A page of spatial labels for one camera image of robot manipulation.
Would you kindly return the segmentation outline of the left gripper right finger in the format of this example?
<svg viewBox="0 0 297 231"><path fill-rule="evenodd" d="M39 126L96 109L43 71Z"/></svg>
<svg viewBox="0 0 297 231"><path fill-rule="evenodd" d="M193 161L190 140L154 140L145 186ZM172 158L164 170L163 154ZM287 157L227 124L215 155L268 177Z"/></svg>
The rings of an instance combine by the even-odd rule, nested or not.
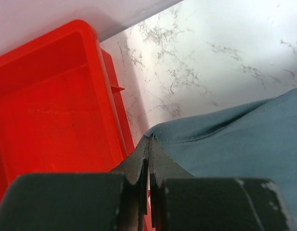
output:
<svg viewBox="0 0 297 231"><path fill-rule="evenodd" d="M279 187L266 178L198 178L148 139L152 226L158 231L295 231Z"/></svg>

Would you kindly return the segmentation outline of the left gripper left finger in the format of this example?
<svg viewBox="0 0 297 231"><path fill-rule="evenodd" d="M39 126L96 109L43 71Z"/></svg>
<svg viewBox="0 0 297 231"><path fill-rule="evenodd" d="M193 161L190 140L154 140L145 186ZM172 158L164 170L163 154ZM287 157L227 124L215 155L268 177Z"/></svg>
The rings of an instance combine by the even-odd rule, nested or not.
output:
<svg viewBox="0 0 297 231"><path fill-rule="evenodd" d="M148 143L107 173L18 176L0 203L0 231L142 231Z"/></svg>

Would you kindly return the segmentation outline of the dark blue-grey t-shirt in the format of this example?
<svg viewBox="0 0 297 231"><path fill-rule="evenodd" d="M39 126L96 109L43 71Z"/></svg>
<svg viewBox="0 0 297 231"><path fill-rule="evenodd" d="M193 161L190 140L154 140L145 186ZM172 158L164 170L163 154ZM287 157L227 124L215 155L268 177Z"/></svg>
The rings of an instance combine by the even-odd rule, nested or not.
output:
<svg viewBox="0 0 297 231"><path fill-rule="evenodd" d="M196 177L266 177L297 226L297 88L275 98L160 123L164 151Z"/></svg>

